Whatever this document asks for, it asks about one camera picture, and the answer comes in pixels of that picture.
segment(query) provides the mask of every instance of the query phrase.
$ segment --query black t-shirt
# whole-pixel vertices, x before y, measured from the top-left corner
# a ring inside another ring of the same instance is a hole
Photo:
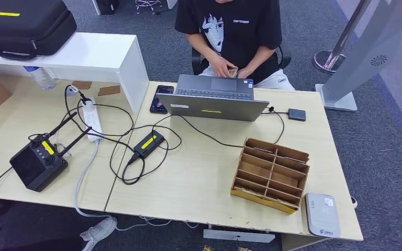
[[[175,29],[185,34],[203,33],[211,47],[239,69],[246,67],[258,47],[281,44],[279,0],[179,0]],[[255,84],[279,70],[274,53],[248,78]]]

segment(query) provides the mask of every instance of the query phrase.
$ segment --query laptop touchpad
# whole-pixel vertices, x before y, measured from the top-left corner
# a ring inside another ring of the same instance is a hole
[[[237,90],[237,81],[234,79],[213,78],[210,86],[214,90]]]

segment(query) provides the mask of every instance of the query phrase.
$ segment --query chrome pole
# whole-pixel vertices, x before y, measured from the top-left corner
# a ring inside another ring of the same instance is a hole
[[[341,52],[343,51],[349,36],[355,30],[370,3],[371,0],[360,0],[355,8],[354,13],[352,14],[351,19],[346,25],[343,34],[341,34],[340,39],[332,51],[319,51],[314,55],[312,62],[316,68],[329,74],[333,74],[335,71],[337,71],[337,69],[346,59],[346,56],[341,54]]]

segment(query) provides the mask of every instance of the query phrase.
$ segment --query black smartphone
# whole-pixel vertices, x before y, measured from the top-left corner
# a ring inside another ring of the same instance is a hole
[[[156,93],[173,93],[173,86],[159,85],[157,87]],[[150,112],[152,113],[162,113],[167,114],[167,109],[162,105],[158,97],[155,95],[152,101],[152,105],[150,106]]]

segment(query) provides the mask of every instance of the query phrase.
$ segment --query yellow label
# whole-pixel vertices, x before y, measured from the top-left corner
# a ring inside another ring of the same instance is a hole
[[[221,111],[218,110],[201,110],[202,112],[212,112],[212,113],[221,113]]]
[[[19,17],[20,13],[0,12],[0,16]]]
[[[150,145],[150,143],[153,142],[153,139],[156,139],[156,138],[157,138],[157,136],[154,135],[153,138],[150,138],[149,140],[147,140],[147,142],[144,143],[144,145],[142,145],[141,149],[146,149],[146,147],[147,147],[148,145]]]
[[[47,152],[49,152],[50,155],[52,155],[54,153],[53,149],[49,146],[49,144],[47,144],[46,141],[42,142],[42,145],[44,146],[44,148],[47,150]]]

